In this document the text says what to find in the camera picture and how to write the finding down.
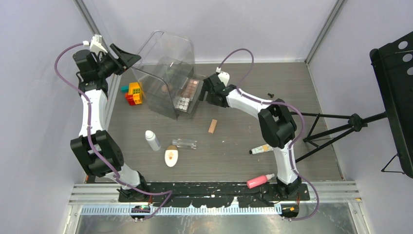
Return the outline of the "eyeshadow palette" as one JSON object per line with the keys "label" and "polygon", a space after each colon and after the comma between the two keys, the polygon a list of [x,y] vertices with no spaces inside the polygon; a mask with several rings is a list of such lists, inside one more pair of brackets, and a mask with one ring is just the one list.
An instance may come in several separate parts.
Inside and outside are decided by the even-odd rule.
{"label": "eyeshadow palette", "polygon": [[190,98],[190,100],[193,100],[193,97],[196,93],[198,85],[199,85],[198,80],[190,79],[182,93],[182,97]]}

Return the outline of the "grey square sample palette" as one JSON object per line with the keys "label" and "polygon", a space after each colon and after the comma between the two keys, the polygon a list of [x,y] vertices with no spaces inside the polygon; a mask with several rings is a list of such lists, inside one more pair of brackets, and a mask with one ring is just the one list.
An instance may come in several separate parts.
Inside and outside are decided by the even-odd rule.
{"label": "grey square sample palette", "polygon": [[182,112],[187,112],[190,104],[190,98],[187,97],[178,97],[175,100],[175,109],[182,111]]}

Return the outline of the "clear acrylic drawer organizer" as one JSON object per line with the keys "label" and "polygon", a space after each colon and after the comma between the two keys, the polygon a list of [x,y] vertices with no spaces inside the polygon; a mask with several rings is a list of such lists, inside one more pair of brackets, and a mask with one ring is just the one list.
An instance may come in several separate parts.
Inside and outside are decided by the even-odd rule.
{"label": "clear acrylic drawer organizer", "polygon": [[[140,84],[149,109],[171,119],[178,119],[174,98],[195,72],[192,41],[184,36],[156,30],[137,54],[141,56],[141,60],[131,70]],[[173,91],[163,93],[163,84],[171,84]]]}

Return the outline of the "pink round powder puff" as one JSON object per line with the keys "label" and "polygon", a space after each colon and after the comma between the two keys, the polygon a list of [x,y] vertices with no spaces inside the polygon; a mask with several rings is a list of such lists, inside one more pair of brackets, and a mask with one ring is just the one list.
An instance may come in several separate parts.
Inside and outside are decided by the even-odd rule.
{"label": "pink round powder puff", "polygon": [[171,84],[163,84],[161,87],[163,93],[171,93],[173,91],[173,86]]}

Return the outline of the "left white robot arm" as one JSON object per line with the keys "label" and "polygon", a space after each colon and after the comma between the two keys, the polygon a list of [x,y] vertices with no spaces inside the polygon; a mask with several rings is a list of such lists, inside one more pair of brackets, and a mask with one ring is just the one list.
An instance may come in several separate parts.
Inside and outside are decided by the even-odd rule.
{"label": "left white robot arm", "polygon": [[111,75],[121,75],[141,57],[120,49],[115,44],[113,53],[103,49],[83,49],[73,55],[79,69],[79,95],[83,103],[82,126],[70,147],[88,176],[109,178],[118,184],[118,191],[138,202],[149,197],[144,177],[124,162],[120,147],[107,131],[106,107],[108,83]]}

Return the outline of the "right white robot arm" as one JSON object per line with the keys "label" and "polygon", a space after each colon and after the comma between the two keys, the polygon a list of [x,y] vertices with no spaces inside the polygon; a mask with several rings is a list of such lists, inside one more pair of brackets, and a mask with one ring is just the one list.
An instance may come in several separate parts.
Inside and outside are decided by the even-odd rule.
{"label": "right white robot arm", "polygon": [[259,121],[262,137],[274,152],[278,194],[284,200],[291,200],[301,185],[294,159],[297,125],[289,111],[292,106],[281,99],[265,100],[233,84],[225,85],[217,73],[203,80],[199,100],[219,107],[238,109]]}

